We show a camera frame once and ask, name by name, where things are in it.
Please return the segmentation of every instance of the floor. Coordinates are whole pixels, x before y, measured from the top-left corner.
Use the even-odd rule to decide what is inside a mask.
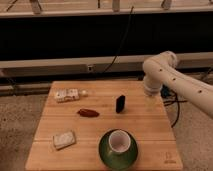
[[[47,95],[0,98],[0,171],[24,171]],[[171,121],[176,105],[166,108]],[[181,104],[174,128],[184,171],[213,170],[213,120],[190,103]]]

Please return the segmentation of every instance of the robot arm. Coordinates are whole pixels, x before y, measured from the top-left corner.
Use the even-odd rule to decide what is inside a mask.
[[[143,63],[145,93],[156,95],[164,84],[213,119],[213,86],[176,71],[177,64],[177,56],[170,51],[148,58]]]

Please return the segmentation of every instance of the cup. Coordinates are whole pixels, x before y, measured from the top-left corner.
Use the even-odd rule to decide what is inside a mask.
[[[109,136],[109,147],[116,154],[126,152],[131,145],[129,134],[123,130],[115,130]]]

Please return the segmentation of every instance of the cable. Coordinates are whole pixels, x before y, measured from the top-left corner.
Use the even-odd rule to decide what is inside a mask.
[[[123,48],[124,43],[126,42],[126,38],[128,36],[129,29],[130,29],[130,24],[131,24],[133,9],[134,9],[134,6],[132,6],[131,11],[129,13],[129,18],[128,18],[128,23],[127,23],[127,26],[126,26],[126,30],[124,32],[123,38],[121,39],[121,43],[120,43],[120,46],[119,46],[119,48],[118,48],[118,50],[117,50],[117,52],[115,54],[115,57],[112,60],[112,62],[106,67],[106,69],[102,72],[102,74],[105,73],[105,72],[107,72],[111,68],[111,66],[115,63],[115,60],[117,59],[118,55],[120,54],[120,52],[121,52],[121,50]]]
[[[175,94],[175,101],[177,102],[177,116],[176,116],[175,121],[171,125],[172,128],[177,124],[177,122],[178,122],[178,120],[180,118],[180,103],[179,103],[178,95],[177,94]]]
[[[208,71],[205,72],[205,73],[201,76],[200,80],[201,80],[201,81],[204,81],[205,78],[212,72],[212,70],[213,70],[213,67],[209,68]]]

